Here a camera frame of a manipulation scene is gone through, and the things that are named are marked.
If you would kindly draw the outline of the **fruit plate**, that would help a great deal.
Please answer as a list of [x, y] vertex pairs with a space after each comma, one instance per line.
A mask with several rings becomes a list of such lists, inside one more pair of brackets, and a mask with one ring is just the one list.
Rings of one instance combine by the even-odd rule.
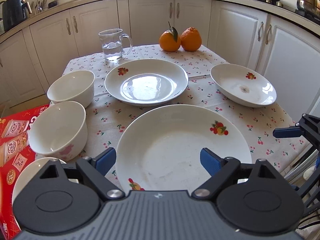
[[219, 91], [230, 100], [252, 108], [275, 103], [277, 93], [272, 84], [259, 73], [230, 63], [213, 66], [210, 76]]
[[224, 157], [251, 163], [242, 133], [228, 119], [203, 107], [163, 106], [138, 117], [116, 149], [116, 173], [125, 193], [131, 190], [194, 191], [210, 178], [200, 163], [208, 148]]
[[176, 63], [160, 59], [125, 62], [105, 78], [106, 91], [135, 106], [156, 106], [180, 96], [188, 85], [186, 71]]

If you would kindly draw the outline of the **white floral bowl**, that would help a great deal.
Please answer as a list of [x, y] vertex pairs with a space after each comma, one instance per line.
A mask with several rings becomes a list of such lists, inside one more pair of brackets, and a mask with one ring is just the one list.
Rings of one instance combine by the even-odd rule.
[[19, 193], [23, 190], [23, 188], [29, 183], [29, 181], [39, 172], [39, 170], [48, 162], [48, 161], [59, 161], [61, 164], [66, 164], [65, 161], [53, 157], [45, 157], [30, 163], [18, 176], [13, 193], [11, 203], [14, 203], [14, 200], [19, 195]]
[[88, 138], [86, 111], [75, 101], [48, 107], [28, 132], [30, 148], [44, 157], [70, 161], [84, 149]]

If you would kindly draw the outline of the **white kitchen cabinets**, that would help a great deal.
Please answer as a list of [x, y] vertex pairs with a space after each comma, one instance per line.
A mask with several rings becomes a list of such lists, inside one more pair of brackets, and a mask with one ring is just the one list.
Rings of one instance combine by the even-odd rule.
[[293, 118], [319, 115], [319, 25], [255, 0], [78, 0], [1, 35], [1, 102], [42, 96], [76, 57], [101, 51], [99, 32], [121, 28], [134, 46], [156, 44], [172, 24], [199, 30], [230, 63], [265, 75]]

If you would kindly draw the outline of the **red drink carton box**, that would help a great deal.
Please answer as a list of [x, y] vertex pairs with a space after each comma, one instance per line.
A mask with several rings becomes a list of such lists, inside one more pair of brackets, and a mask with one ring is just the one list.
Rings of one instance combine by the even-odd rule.
[[1, 239], [13, 239], [20, 232], [12, 211], [12, 193], [21, 172], [36, 158], [28, 131], [48, 107], [46, 104], [1, 118]]

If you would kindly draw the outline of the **glass water mug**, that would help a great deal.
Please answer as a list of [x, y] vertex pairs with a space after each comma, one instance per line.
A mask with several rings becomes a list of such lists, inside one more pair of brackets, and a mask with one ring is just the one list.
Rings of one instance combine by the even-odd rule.
[[[132, 51], [131, 37], [124, 33], [123, 29], [107, 29], [101, 31], [98, 36], [106, 61], [118, 61], [123, 55], [129, 55]], [[124, 38], [128, 39], [130, 45], [129, 48], [123, 48]]]

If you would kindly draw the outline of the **bumpy orange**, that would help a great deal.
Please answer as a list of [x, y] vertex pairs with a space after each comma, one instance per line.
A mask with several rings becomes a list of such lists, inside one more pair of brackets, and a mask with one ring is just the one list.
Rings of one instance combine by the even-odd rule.
[[199, 31], [194, 27], [189, 27], [180, 36], [181, 46], [185, 51], [196, 51], [202, 44]]

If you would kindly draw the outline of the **orange with leaf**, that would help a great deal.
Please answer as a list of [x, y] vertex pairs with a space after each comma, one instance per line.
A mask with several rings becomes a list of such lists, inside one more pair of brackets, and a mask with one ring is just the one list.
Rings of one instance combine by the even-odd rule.
[[159, 45], [166, 52], [176, 52], [181, 46], [181, 38], [170, 22], [168, 24], [169, 29], [160, 36]]

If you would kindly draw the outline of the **steel pot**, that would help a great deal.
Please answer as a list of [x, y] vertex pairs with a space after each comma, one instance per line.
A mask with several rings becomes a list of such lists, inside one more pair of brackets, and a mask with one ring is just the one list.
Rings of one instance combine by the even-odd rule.
[[298, 10], [306, 11], [319, 18], [320, 5], [319, 0], [296, 0]]

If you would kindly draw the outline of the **black frying pan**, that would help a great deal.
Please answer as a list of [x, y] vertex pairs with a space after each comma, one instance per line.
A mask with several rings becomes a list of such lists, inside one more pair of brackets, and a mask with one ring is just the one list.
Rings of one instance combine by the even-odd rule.
[[57, 0], [53, 0], [53, 1], [48, 3], [48, 8], [49, 9], [52, 8], [52, 7], [55, 7], [55, 6], [57, 6]]

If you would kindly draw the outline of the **black air fryer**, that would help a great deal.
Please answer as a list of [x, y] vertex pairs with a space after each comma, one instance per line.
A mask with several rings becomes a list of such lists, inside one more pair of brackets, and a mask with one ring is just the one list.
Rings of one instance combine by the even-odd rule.
[[1, 1], [1, 5], [2, 21], [5, 32], [27, 20], [28, 15], [32, 13], [30, 4], [26, 0]]

